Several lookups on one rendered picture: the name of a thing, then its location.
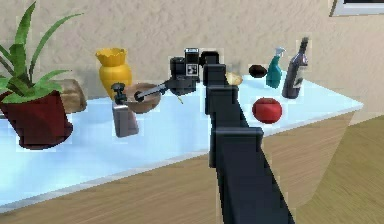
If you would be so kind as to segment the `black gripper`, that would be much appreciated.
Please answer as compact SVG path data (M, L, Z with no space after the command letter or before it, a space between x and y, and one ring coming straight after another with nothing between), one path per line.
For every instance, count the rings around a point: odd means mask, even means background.
M171 78L165 84L159 84L144 92L137 91L134 98L142 102L146 96L155 93L164 94L168 89L177 96L182 96L194 92L196 85L200 82L199 65L188 64L183 57L173 57L170 59Z

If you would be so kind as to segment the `brown wooden bowl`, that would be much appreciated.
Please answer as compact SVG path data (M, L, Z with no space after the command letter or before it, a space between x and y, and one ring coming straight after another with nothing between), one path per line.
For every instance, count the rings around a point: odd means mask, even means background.
M161 94L159 92L145 96L142 101L137 101L134 98L136 92L144 92L153 87L155 87L155 84L150 83L137 83L126 87L124 93L127 96L128 107L136 114L147 113L154 109L161 100Z

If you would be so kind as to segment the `yellow vase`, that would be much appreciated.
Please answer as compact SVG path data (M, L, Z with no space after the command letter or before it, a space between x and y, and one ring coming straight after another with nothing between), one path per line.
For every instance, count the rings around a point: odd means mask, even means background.
M95 53L100 62L99 78L108 96L114 99L111 86L114 83L132 84L132 71L126 63L127 50L122 48L103 48Z

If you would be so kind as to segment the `wooden counter with pale top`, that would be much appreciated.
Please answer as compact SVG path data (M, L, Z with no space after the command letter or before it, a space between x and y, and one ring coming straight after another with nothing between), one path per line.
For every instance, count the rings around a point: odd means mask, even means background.
M299 97L281 96L265 78L244 76L238 101L251 127L262 127L265 136L360 110L361 102L304 80ZM272 97L283 107L272 125L257 121L253 103ZM85 111L69 114L72 135L46 150L27 150L6 119L0 119L0 214L65 194L128 177L174 162L206 154L211 121L204 111L205 87L182 96L183 104L169 91L152 111L136 115L139 134L117 138L112 101L88 101Z

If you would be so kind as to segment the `brown bread loaf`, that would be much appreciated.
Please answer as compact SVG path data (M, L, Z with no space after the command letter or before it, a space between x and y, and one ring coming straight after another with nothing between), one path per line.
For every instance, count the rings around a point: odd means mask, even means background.
M60 93L67 114L84 111L87 102L81 86L75 79L56 80L62 88Z

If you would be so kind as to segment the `tan potato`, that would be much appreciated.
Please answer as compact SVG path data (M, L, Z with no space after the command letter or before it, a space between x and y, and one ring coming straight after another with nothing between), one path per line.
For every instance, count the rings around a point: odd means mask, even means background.
M236 85L236 86L240 85L243 82L242 76L234 72L228 72L226 74L226 80L229 85Z

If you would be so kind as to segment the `red apple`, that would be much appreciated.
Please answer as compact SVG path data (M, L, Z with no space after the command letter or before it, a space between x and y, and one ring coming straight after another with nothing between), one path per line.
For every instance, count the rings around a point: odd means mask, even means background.
M252 106L253 116L264 124L276 123L282 116L282 106L274 98L259 98Z

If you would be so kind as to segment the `green plant in red pot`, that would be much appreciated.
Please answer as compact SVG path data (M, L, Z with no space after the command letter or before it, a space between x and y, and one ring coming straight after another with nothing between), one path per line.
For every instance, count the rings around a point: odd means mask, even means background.
M56 21L41 37L33 55L27 56L26 44L36 5L24 12L9 48L0 45L0 111L19 137L19 145L29 150L43 150L63 143L73 132L61 99L62 87L52 80L60 75L53 70L34 80L37 60L54 32L69 20Z

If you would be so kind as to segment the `teal spray bottle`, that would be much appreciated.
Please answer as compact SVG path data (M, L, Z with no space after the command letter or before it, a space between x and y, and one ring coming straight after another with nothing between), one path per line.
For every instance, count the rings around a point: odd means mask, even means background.
M266 85L277 89L280 85L282 70L279 66L280 58L283 56L285 49L283 47L277 47L275 49L275 55L272 58L266 75Z

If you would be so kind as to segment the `dark wine bottle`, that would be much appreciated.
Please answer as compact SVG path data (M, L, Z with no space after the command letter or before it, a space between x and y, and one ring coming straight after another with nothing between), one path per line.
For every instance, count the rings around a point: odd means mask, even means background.
M284 98L296 99L299 95L303 82L303 74L308 66L308 59L305 55L308 42L309 38L303 37L298 53L290 60L282 90L282 96Z

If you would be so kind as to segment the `white framed window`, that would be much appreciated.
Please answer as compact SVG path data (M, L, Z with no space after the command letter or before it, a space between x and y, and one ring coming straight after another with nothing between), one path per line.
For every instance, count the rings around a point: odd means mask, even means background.
M333 0L330 17L384 15L384 0Z

